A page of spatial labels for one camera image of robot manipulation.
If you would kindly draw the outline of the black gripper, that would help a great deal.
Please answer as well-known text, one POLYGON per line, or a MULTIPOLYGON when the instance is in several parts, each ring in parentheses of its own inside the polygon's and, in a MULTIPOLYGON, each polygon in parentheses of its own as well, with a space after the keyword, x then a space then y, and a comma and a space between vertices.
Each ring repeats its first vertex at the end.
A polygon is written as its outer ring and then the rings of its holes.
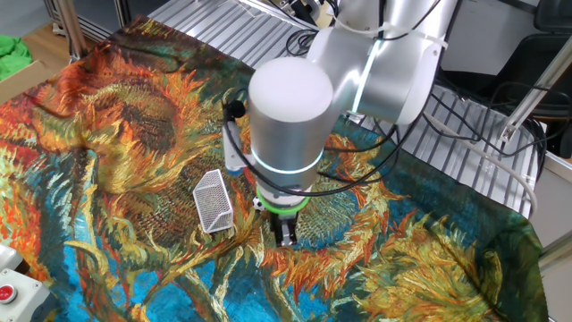
POLYGON ((274 234, 275 244, 277 247, 289 247, 298 243, 296 235, 297 213, 278 214, 271 212, 271 231, 274 234))

